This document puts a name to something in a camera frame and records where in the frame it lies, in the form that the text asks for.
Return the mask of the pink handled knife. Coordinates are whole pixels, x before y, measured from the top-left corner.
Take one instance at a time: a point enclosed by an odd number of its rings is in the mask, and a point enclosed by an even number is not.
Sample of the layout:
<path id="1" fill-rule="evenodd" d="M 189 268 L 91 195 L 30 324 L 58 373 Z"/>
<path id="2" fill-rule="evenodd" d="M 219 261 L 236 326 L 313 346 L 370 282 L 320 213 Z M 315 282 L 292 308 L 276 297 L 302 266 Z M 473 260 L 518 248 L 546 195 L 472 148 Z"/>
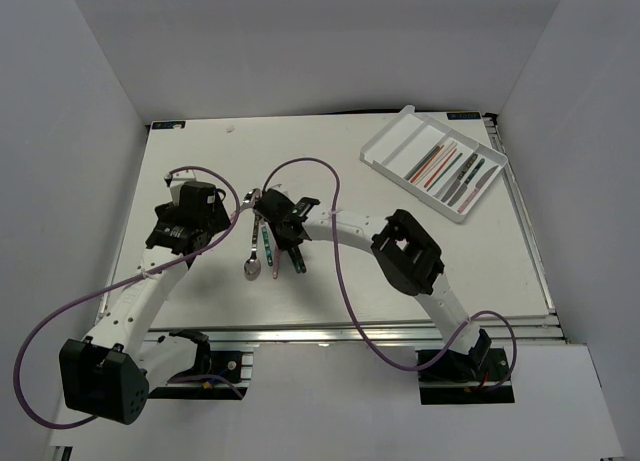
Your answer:
<path id="1" fill-rule="evenodd" d="M 474 190 L 469 194 L 469 196 L 465 199 L 465 201 L 458 208 L 458 210 L 457 210 L 458 214 L 462 214 L 467 209 L 469 204 L 474 200 L 474 198 L 477 196 L 477 194 L 482 190 L 484 185 L 493 176 L 493 174 L 494 174 L 494 172 L 496 170 L 497 170 L 497 166 L 494 166 L 494 167 L 490 168 L 486 173 L 483 174 L 483 176 L 480 178 L 480 180 L 476 183 L 476 185 L 474 187 Z"/>

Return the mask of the green chopstick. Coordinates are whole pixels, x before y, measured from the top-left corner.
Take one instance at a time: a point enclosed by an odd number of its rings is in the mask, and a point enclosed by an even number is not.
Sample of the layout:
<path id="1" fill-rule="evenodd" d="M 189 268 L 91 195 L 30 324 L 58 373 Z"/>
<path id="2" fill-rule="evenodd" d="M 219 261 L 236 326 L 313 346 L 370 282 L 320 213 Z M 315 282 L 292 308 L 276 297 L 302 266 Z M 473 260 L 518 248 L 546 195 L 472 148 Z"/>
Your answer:
<path id="1" fill-rule="evenodd" d="M 434 155 L 436 155 L 442 149 L 442 145 L 438 144 L 431 148 L 422 159 L 404 176 L 404 179 L 410 181 L 417 173 L 419 173 L 423 167 L 430 162 Z"/>
<path id="2" fill-rule="evenodd" d="M 456 163 L 462 156 L 463 153 L 458 154 L 455 158 L 453 158 L 452 161 L 450 161 L 445 167 L 443 167 L 438 176 L 429 185 L 428 191 L 431 191 L 440 182 L 440 180 L 456 165 Z"/>

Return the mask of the green marbled handle knife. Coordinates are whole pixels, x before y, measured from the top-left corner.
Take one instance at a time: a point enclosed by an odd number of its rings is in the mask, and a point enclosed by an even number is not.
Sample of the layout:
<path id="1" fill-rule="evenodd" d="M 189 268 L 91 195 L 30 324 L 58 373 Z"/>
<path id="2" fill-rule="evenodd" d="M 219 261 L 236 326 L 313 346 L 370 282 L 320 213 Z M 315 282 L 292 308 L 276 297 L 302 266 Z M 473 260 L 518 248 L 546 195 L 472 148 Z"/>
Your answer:
<path id="1" fill-rule="evenodd" d="M 475 175 L 480 171 L 480 169 L 484 166 L 486 159 L 482 158 L 474 167 L 473 169 L 470 171 L 470 173 L 467 175 L 467 177 L 465 178 L 464 182 L 459 186 L 458 190 L 454 193 L 454 195 L 452 196 L 452 198 L 449 200 L 449 202 L 447 203 L 447 205 L 449 207 L 453 207 L 458 201 L 459 199 L 462 197 L 462 195 L 464 194 L 464 192 L 467 190 L 468 185 L 470 184 L 471 180 L 475 177 Z"/>

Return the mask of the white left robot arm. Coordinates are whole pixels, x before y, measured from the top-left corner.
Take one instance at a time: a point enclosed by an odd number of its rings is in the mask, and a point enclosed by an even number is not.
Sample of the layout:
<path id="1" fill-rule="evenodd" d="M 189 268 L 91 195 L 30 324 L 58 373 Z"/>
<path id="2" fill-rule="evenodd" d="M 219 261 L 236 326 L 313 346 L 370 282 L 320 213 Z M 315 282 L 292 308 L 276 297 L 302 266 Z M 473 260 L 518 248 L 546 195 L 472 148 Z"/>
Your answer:
<path id="1" fill-rule="evenodd" d="M 83 340 L 69 339 L 59 352 L 69 409 L 129 425 L 156 388 L 175 376 L 199 380 L 211 370 L 208 338 L 197 330 L 174 331 L 154 347 L 142 348 L 161 306 L 193 264 L 193 253 L 231 225 L 223 205 L 226 194 L 215 185 L 184 181 L 170 192 L 171 201 L 155 209 L 141 280 L 123 288 Z"/>

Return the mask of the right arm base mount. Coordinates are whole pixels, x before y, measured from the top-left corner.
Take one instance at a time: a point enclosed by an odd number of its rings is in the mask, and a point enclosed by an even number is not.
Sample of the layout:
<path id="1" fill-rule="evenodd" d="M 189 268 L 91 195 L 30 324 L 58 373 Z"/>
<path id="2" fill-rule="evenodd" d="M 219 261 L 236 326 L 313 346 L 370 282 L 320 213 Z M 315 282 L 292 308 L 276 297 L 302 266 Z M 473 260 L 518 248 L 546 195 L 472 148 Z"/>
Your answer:
<path id="1" fill-rule="evenodd" d="M 503 348 L 490 348 L 479 368 L 448 351 L 418 373 L 420 402 L 423 406 L 514 404 L 509 369 Z"/>

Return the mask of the pink handled spoon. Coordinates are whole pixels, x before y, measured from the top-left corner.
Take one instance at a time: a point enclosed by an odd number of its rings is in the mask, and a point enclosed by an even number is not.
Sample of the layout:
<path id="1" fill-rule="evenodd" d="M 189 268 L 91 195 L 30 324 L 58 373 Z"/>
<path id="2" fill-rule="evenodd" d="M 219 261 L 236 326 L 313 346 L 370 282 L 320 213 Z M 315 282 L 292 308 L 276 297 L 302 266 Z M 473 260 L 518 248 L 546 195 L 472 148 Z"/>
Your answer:
<path id="1" fill-rule="evenodd" d="M 250 190 L 245 197 L 243 198 L 242 202 L 240 203 L 240 207 L 238 209 L 236 209 L 232 215 L 233 216 L 239 216 L 241 215 L 243 212 L 247 211 L 247 210 L 252 210 L 256 201 L 259 199 L 259 197 L 261 196 L 261 190 L 259 188 L 253 188 L 252 190 Z"/>

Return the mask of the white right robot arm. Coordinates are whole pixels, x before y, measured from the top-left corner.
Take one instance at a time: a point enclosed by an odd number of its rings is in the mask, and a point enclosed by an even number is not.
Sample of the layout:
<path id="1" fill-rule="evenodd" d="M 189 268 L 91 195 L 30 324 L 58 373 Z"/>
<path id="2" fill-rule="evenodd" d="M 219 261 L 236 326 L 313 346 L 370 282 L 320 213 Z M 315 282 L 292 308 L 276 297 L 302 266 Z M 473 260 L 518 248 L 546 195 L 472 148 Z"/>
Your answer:
<path id="1" fill-rule="evenodd" d="M 255 202 L 254 211 L 282 250 L 305 241 L 330 241 L 372 255 L 391 287 L 413 298 L 445 341 L 446 350 L 427 361 L 424 373 L 462 382 L 486 370 L 491 339 L 452 290 L 440 246 L 408 211 L 398 209 L 387 217 L 361 215 L 326 207 L 315 198 L 293 202 L 273 188 Z"/>

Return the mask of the green marbled handle fork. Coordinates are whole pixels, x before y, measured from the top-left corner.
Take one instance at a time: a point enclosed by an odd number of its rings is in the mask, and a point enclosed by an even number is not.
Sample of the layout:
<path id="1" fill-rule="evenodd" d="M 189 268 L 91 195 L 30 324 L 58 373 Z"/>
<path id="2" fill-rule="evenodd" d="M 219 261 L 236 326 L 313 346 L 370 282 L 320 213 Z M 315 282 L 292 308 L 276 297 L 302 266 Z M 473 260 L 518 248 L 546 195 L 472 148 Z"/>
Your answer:
<path id="1" fill-rule="evenodd" d="M 289 257 L 292 261 L 292 264 L 294 266 L 294 269 L 296 271 L 297 274 L 304 274 L 307 272 L 307 268 L 302 256 L 302 253 L 300 251 L 300 248 L 298 245 L 293 246 L 291 248 L 289 248 L 287 250 Z"/>

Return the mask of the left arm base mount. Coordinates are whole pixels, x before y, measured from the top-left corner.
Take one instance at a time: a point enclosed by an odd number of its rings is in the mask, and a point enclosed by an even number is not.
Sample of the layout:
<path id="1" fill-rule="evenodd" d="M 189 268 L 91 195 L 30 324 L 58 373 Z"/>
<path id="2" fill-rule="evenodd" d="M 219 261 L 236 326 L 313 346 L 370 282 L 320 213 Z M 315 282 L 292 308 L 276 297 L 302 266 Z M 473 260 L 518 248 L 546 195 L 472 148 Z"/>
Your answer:
<path id="1" fill-rule="evenodd" d="M 170 331 L 158 337 L 156 344 L 167 341 L 188 341 L 195 347 L 194 361 L 188 369 L 171 376 L 183 378 L 196 376 L 191 381 L 167 382 L 149 394 L 150 399 L 240 401 L 248 391 L 242 375 L 244 353 L 239 350 L 214 349 L 210 338 L 194 329 Z"/>

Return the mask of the pink handled fork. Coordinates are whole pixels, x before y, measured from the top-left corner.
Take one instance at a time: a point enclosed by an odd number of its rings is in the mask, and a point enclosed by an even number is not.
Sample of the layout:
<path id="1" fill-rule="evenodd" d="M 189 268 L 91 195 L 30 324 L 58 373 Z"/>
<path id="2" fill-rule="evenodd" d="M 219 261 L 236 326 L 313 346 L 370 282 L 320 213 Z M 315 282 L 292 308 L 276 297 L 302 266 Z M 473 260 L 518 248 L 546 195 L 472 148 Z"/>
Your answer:
<path id="1" fill-rule="evenodd" d="M 280 260 L 282 251 L 279 248 L 275 248 L 273 251 L 273 266 L 272 266 L 272 278 L 276 280 L 279 276 Z"/>

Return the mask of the green marbled handle spoon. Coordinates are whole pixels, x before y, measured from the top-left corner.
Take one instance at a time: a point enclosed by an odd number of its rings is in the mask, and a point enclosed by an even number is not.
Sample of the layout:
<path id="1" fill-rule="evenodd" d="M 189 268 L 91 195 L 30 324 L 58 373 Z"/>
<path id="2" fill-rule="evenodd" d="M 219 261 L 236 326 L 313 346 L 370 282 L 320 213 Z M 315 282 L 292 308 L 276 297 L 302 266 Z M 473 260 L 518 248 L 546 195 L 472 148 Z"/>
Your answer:
<path id="1" fill-rule="evenodd" d="M 271 242 L 270 242 L 269 231 L 266 223 L 263 220 L 259 222 L 259 227 L 260 227 L 260 232 L 263 240 L 263 246 L 264 246 L 265 256 L 267 259 L 267 264 L 270 267 L 272 267 L 274 265 L 274 257 L 273 257 Z"/>

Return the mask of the brown marbled handle spoon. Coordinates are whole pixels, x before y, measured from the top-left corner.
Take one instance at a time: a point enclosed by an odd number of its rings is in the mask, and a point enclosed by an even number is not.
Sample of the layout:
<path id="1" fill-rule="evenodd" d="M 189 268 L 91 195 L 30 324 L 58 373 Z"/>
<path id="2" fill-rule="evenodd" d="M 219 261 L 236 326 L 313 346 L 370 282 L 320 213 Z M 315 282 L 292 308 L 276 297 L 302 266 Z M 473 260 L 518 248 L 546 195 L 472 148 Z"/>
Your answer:
<path id="1" fill-rule="evenodd" d="M 260 217 L 255 215 L 252 227 L 251 252 L 243 265 L 244 276 L 249 281 L 255 280 L 261 272 L 261 261 L 258 256 L 259 234 Z"/>

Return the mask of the brown marbled handle knife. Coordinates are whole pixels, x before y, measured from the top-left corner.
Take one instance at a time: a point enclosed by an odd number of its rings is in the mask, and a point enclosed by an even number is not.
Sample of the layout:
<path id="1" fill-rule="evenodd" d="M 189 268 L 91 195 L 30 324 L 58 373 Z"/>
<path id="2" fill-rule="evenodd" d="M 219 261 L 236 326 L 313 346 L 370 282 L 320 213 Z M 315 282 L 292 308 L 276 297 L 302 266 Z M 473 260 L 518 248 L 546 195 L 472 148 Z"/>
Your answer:
<path id="1" fill-rule="evenodd" d="M 468 158 L 468 160 L 465 162 L 465 164 L 460 168 L 460 170 L 459 170 L 458 174 L 455 176 L 453 182 L 451 183 L 451 185 L 449 186 L 449 188 L 447 189 L 445 194 L 440 198 L 440 200 L 442 202 L 448 201 L 453 196 L 453 194 L 456 192 L 456 190 L 458 189 L 459 185 L 461 184 L 462 179 L 465 177 L 466 173 L 469 171 L 469 169 L 476 162 L 477 157 L 478 157 L 477 154 L 471 155 Z"/>

